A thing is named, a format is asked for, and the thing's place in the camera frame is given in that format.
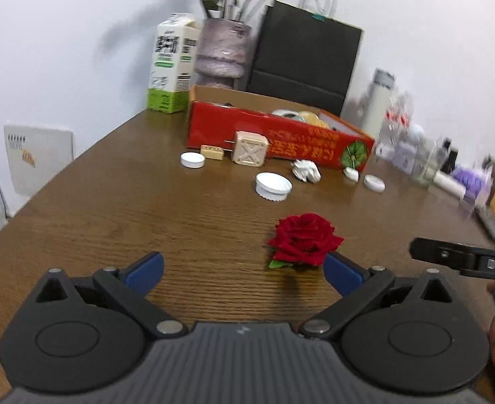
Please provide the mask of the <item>black paper gift bag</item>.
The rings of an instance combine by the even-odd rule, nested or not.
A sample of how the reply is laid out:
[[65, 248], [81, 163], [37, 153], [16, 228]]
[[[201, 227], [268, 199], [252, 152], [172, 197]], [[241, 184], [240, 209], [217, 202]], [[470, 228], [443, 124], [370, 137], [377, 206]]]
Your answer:
[[276, 0], [259, 27], [246, 91], [339, 117], [363, 31], [333, 18], [338, 0]]

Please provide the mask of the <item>red orange cardboard box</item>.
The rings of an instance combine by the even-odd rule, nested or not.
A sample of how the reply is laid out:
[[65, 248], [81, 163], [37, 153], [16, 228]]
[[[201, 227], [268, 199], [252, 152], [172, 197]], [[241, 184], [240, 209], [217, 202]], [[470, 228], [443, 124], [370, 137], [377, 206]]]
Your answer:
[[232, 149], [239, 131], [266, 137], [268, 158], [308, 160], [337, 170], [362, 171], [374, 146], [369, 135], [320, 108], [239, 90], [192, 88], [189, 148]]

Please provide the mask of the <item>purple item on table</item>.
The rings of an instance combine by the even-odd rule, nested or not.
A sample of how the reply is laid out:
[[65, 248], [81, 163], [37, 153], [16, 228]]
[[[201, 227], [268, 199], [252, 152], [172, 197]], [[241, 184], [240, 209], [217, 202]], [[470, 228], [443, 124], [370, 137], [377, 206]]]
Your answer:
[[469, 199], [476, 199], [489, 182], [489, 175], [484, 170], [464, 166], [456, 167], [451, 177], [465, 187], [465, 196]]

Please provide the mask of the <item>small white round cap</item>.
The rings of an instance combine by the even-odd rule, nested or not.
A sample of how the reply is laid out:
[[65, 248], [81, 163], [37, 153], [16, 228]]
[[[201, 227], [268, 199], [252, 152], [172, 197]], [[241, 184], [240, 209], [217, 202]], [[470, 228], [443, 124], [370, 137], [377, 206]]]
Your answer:
[[200, 169], [205, 165], [205, 156], [198, 152], [183, 152], [180, 156], [180, 163], [189, 169]]

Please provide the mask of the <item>clear plastic water bottle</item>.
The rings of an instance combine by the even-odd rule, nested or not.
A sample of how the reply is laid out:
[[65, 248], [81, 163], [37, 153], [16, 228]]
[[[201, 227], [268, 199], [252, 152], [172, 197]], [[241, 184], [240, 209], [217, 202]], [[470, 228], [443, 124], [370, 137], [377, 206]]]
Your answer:
[[409, 92], [395, 94], [386, 110], [378, 135], [378, 144], [395, 147], [401, 133], [409, 127], [413, 114], [413, 96]]

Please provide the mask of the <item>white green milk carton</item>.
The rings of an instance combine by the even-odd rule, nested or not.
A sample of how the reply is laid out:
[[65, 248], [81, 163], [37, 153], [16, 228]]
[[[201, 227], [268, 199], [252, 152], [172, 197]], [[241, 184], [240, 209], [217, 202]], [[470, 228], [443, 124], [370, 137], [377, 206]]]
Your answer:
[[147, 107], [186, 110], [200, 29], [189, 13], [173, 13], [157, 27], [152, 50]]

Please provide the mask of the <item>mauve ceramic vase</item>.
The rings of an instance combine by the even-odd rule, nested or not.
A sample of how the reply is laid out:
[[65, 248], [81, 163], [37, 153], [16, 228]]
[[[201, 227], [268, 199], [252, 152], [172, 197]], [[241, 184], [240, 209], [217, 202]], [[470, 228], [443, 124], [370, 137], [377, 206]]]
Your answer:
[[246, 71], [250, 35], [243, 22], [205, 19], [194, 62], [196, 84], [233, 90]]

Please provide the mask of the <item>clear glass cup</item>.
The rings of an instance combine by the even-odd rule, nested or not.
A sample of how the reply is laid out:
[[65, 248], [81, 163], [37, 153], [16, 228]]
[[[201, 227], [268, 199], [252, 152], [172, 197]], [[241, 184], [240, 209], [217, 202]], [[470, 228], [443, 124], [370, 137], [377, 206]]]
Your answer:
[[428, 187], [447, 160], [450, 144], [451, 140], [448, 138], [438, 140], [422, 138], [414, 159], [413, 180], [423, 187]]

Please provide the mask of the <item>small white oval cap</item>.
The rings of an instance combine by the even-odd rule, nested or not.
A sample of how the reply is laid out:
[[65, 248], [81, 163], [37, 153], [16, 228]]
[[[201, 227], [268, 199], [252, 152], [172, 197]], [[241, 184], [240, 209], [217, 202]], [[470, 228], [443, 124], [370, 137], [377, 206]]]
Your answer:
[[343, 174], [348, 180], [351, 180], [355, 183], [357, 183], [360, 180], [360, 173], [354, 168], [346, 167], [343, 170]]

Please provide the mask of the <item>red rose flower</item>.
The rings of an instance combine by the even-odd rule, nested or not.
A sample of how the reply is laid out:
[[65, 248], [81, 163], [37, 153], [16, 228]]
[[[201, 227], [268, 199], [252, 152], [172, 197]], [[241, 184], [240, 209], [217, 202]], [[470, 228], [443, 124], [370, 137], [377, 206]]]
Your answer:
[[268, 267], [320, 267], [326, 255], [336, 252], [343, 242], [336, 228], [318, 214], [291, 215], [278, 222], [274, 237], [268, 241], [273, 250]]

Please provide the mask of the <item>white ridged jar lid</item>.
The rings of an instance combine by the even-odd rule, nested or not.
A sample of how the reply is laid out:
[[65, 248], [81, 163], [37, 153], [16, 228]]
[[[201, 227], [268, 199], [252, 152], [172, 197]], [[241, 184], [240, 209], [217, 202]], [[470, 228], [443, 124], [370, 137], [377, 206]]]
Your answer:
[[255, 192], [272, 202], [283, 202], [292, 191], [292, 183], [284, 176], [273, 172], [259, 172], [255, 176]]

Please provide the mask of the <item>white plush toy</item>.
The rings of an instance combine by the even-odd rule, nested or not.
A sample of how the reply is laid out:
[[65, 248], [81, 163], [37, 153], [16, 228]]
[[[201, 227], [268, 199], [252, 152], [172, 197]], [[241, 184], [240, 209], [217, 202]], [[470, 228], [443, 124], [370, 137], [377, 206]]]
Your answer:
[[404, 140], [410, 145], [417, 146], [423, 140], [424, 136], [424, 128], [415, 122], [411, 122], [406, 130]]

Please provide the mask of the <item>small beige rectangular block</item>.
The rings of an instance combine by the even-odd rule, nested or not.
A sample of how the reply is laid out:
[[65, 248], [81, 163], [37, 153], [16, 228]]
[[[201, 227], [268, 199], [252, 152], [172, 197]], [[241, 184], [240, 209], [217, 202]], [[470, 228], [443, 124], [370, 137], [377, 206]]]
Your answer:
[[202, 145], [200, 153], [208, 160], [222, 161], [224, 159], [224, 149], [212, 145]]

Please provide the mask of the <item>crumpled white tissue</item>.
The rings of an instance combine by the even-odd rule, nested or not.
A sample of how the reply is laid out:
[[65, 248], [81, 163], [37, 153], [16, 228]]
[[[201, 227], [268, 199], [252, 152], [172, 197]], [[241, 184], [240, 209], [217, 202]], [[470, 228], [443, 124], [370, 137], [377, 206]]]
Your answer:
[[296, 160], [291, 163], [292, 174], [304, 182], [318, 183], [321, 180], [321, 175], [317, 165], [312, 161]]

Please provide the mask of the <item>white thermos bottle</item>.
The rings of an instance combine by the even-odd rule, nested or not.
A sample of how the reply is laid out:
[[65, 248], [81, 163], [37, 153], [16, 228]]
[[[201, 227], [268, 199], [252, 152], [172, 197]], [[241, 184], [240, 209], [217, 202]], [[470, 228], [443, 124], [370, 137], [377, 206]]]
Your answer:
[[377, 139], [384, 117], [390, 108], [395, 89], [395, 76], [377, 68], [362, 104], [361, 130]]

